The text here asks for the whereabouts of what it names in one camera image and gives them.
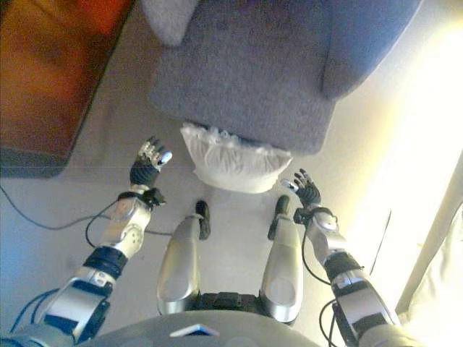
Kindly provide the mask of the left robot hand dark palm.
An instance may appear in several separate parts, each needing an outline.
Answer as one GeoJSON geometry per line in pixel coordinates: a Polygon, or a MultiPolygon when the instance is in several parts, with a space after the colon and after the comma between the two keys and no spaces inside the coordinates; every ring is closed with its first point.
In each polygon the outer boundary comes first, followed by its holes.
{"type": "Polygon", "coordinates": [[[155,136],[148,138],[138,150],[130,169],[130,184],[154,187],[162,168],[172,157],[172,152],[162,145],[159,138],[155,136]]]}

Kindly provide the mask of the right robot hand dark palm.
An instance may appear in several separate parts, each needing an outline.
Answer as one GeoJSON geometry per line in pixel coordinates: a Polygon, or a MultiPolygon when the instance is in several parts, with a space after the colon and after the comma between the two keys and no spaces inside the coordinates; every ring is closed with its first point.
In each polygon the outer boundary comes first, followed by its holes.
{"type": "Polygon", "coordinates": [[[281,185],[295,193],[303,207],[319,205],[321,203],[321,195],[318,188],[303,168],[294,174],[293,181],[282,179],[281,185]]]}

